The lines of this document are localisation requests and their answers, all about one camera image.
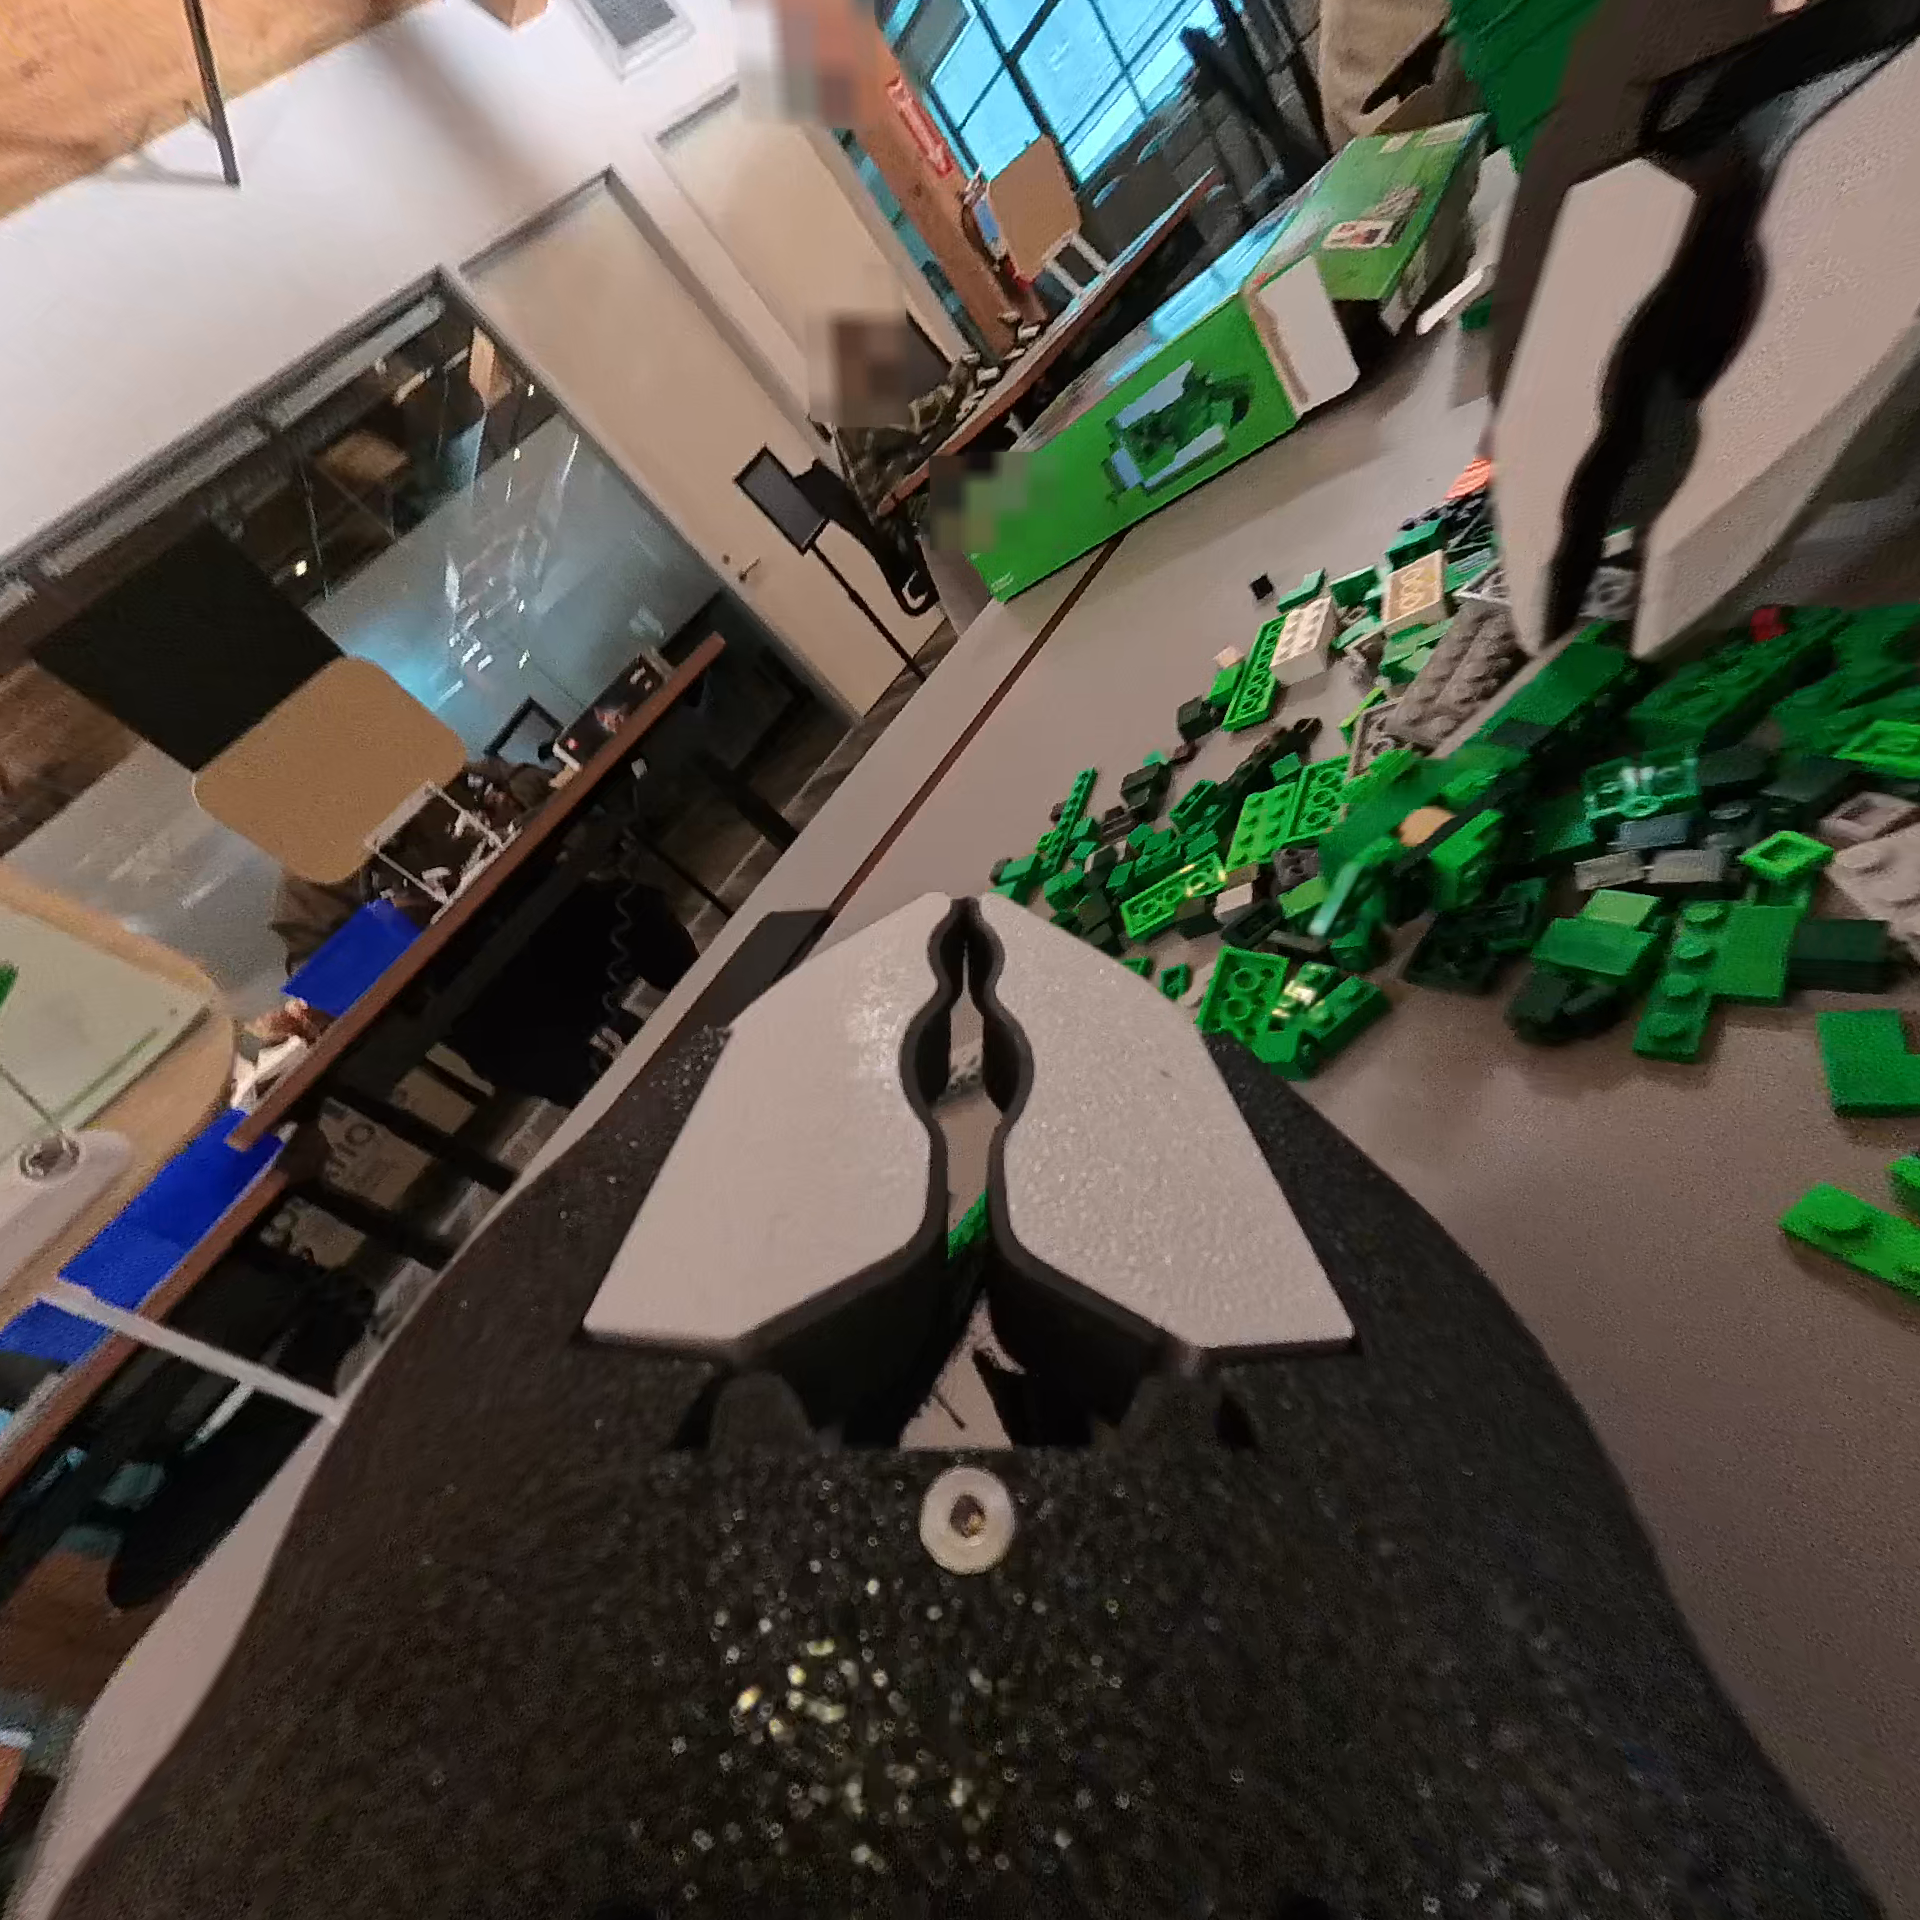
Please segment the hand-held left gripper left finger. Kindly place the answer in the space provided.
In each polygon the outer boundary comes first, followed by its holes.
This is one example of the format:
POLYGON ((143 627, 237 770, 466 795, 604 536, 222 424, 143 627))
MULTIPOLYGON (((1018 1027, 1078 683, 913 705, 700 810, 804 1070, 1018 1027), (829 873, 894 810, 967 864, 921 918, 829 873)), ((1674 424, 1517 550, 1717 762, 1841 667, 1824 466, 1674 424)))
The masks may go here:
POLYGON ((970 1317, 934 1105, 974 933, 969 896, 924 894, 729 1025, 584 1341, 773 1377, 846 1445, 909 1435, 970 1317))

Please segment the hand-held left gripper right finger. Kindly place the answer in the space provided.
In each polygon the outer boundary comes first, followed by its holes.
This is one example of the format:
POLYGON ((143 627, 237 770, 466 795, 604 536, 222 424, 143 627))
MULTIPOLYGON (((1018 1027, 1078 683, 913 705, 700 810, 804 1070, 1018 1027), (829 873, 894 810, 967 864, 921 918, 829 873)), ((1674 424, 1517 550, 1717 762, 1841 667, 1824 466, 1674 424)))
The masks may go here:
POLYGON ((976 900, 992 1330, 1117 1427, 1152 1379, 1348 1354, 1354 1324, 1193 1022, 1111 958, 976 900))

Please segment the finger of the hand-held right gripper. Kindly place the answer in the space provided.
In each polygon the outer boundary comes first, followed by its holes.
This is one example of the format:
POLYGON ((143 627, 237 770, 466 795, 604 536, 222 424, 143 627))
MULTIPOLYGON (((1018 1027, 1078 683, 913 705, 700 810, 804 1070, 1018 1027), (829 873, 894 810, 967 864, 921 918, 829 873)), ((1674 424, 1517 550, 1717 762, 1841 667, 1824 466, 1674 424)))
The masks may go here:
POLYGON ((1559 641, 1598 566, 1629 461, 1629 345, 1697 224, 1700 192, 1634 157, 1572 184, 1495 410, 1495 508, 1505 609, 1532 657, 1559 641))
POLYGON ((1914 361, 1914 174, 1914 53, 1785 150, 1760 211, 1754 318, 1648 533, 1637 659, 1672 650, 1768 561, 1914 361))

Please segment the pile of green toy bricks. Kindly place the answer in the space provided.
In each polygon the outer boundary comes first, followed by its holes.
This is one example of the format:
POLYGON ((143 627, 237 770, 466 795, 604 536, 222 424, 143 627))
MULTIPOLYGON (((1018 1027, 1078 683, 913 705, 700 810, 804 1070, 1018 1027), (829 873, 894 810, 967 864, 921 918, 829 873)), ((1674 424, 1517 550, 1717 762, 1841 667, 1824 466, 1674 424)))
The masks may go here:
POLYGON ((1816 915, 1841 849, 1914 826, 1914 604, 1760 606, 1677 666, 1629 653, 1629 529, 1602 541, 1572 633, 1444 749, 1383 720, 1461 604, 1505 606, 1492 466, 1406 518, 1370 566, 1310 571, 1216 657, 1105 808, 1085 769, 992 892, 1185 1002, 1286 1082, 1384 1017, 1384 969, 1484 997, 1564 1048, 1634 1022, 1696 1062, 1733 1006, 1878 994, 1905 948, 1816 915), (1327 670, 1284 685, 1284 614, 1330 593, 1327 670))

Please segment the black desk panel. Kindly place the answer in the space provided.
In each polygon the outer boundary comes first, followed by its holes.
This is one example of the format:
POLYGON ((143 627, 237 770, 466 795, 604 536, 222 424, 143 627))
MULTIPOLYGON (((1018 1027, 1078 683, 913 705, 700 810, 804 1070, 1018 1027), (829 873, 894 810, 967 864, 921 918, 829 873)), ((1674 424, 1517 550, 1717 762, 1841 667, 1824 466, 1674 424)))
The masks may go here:
POLYGON ((778 907, 760 917, 729 961, 729 978, 742 1003, 765 994, 809 958, 831 913, 828 907, 778 907))

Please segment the grey desk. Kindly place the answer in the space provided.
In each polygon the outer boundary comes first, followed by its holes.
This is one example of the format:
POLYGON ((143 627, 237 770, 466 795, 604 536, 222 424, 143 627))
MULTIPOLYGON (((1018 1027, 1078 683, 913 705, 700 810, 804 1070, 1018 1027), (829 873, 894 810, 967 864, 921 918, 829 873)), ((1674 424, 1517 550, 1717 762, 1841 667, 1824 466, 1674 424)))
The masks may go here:
MULTIPOLYGON (((1448 489, 1480 361, 1473 334, 1409 332, 1294 437, 982 609, 797 844, 735 870, 730 930, 970 894, 1074 772, 1105 797, 1247 642, 1255 576, 1351 571, 1448 489)), ((1677 1068, 1620 1032, 1527 1048, 1489 998, 1393 998, 1305 1094, 1527 1320, 1748 1726, 1885 1913, 1914 1915, 1914 1300, 1778 1232, 1813 1184, 1888 1210, 1914 1128, 1832 1116, 1816 998, 1736 1006, 1677 1068)))

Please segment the green toy set box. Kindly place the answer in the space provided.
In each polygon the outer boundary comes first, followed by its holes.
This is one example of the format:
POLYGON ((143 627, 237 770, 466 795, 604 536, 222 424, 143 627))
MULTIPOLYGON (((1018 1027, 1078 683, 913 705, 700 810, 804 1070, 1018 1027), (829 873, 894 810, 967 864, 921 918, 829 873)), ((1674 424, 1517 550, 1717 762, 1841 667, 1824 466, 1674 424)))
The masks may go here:
POLYGON ((1306 264, 1334 308, 1367 312, 1398 336, 1456 257, 1489 134, 1489 114, 1472 113, 1345 145, 1281 209, 1247 302, 1277 314, 1265 291, 1306 264))
POLYGON ((1358 372, 1312 253, 1201 274, 967 478, 967 558, 1009 604, 1292 434, 1358 372))

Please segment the blue storage bin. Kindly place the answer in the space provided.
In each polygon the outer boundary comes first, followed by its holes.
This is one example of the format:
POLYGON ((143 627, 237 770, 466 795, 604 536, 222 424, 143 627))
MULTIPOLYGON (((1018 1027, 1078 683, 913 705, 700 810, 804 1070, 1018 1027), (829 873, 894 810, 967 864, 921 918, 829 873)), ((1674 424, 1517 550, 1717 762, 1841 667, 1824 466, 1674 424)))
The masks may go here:
POLYGON ((285 997, 325 1017, 342 1017, 415 945, 421 925, 393 900, 356 907, 319 948, 285 978, 285 997))
MULTIPOLYGON (((142 1307, 200 1243, 225 1210, 280 1153, 277 1137, 234 1148, 239 1110, 229 1110, 174 1155, 98 1237, 66 1265, 63 1277, 118 1309, 142 1307)), ((37 1302, 1 1328, 1 1354, 71 1365, 108 1339, 71 1312, 37 1302)))

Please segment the tan book stand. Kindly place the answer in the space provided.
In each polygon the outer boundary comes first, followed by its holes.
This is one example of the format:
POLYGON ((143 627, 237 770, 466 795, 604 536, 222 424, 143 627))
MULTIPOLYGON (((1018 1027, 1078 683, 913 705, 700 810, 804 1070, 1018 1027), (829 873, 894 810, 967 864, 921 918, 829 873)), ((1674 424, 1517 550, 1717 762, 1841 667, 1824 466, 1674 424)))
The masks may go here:
POLYGON ((1052 278, 1074 302, 1108 269, 1085 238, 1078 200, 1065 157, 1048 134, 1037 134, 977 200, 988 214, 998 260, 1021 285, 1052 278))
POLYGON ((466 762, 455 728, 377 662, 342 657, 198 769, 192 794, 282 875, 336 888, 466 762))

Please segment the large grey studded plate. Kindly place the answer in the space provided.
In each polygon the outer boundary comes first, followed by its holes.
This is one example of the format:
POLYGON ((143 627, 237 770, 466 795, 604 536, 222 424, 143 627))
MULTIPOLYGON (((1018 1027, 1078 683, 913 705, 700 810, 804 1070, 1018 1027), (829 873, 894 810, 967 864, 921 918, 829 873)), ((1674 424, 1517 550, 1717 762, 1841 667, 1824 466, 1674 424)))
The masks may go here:
POLYGON ((1918 961, 1918 824, 1838 851, 1825 882, 1918 961))

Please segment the white strip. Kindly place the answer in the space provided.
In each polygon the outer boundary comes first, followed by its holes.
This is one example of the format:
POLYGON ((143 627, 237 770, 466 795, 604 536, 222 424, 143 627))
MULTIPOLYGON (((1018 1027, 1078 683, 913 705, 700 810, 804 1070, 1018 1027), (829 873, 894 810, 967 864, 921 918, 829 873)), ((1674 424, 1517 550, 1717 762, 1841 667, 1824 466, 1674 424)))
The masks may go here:
POLYGON ((218 1377, 247 1392, 300 1408, 325 1425, 338 1425, 346 1410, 346 1404, 341 1397, 330 1397, 316 1386, 295 1381, 271 1368, 233 1356, 225 1349, 178 1332, 175 1328, 167 1328, 142 1312, 127 1312, 109 1305, 68 1280, 42 1284, 37 1294, 37 1305, 49 1305, 148 1354, 162 1354, 172 1360, 198 1368, 202 1374, 218 1377))

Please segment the black sign stand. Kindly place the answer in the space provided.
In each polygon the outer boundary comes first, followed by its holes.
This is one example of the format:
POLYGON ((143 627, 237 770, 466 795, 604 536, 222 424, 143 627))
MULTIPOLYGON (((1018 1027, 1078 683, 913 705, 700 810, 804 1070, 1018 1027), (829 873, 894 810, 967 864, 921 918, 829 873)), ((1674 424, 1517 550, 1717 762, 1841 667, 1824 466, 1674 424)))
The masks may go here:
POLYGON ((874 564, 894 604, 908 618, 924 618, 940 606, 940 593, 919 545, 908 533, 880 521, 849 483, 823 461, 814 461, 804 472, 788 472, 770 448, 758 448, 733 476, 733 486, 778 530, 792 550, 815 558, 828 569, 849 606, 894 651, 911 681, 924 683, 928 672, 919 653, 901 642, 862 589, 823 550, 823 536, 828 525, 841 529, 874 564))

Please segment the green two-stud plate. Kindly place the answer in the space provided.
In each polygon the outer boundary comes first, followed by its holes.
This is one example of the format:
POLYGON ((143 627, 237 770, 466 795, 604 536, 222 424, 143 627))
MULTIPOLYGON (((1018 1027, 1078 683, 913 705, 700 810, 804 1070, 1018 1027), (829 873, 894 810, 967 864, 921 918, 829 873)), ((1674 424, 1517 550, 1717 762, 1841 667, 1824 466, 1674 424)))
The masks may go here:
POLYGON ((1918 1300, 1918 1226, 1832 1184, 1781 1214, 1781 1232, 1858 1276, 1918 1300))

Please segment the glass partition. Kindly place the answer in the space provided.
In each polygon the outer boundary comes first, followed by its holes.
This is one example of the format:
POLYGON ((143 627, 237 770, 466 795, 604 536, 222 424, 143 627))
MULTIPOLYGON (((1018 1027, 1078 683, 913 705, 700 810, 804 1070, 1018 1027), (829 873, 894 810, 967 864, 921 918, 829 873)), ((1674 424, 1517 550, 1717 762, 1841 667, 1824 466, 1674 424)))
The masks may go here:
POLYGON ((799 748, 831 746, 824 705, 712 564, 426 283, 5 555, 5 861, 225 985, 277 969, 273 866, 197 808, 184 769, 30 659, 200 525, 469 753, 520 700, 566 728, 637 659, 678 666, 719 633, 695 720, 649 749, 657 840, 680 833, 673 781, 692 777, 778 833, 790 789, 773 774, 799 781, 799 748))

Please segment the green L-shaped plate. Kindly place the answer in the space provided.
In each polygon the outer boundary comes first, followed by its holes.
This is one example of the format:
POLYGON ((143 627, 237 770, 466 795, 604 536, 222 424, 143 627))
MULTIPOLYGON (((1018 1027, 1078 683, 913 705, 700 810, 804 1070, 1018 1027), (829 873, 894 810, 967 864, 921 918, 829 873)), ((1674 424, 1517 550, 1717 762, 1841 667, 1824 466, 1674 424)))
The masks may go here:
POLYGON ((1820 1013, 1814 1042, 1838 1116, 1918 1116, 1918 1049, 1902 1011, 1874 1006, 1820 1013))

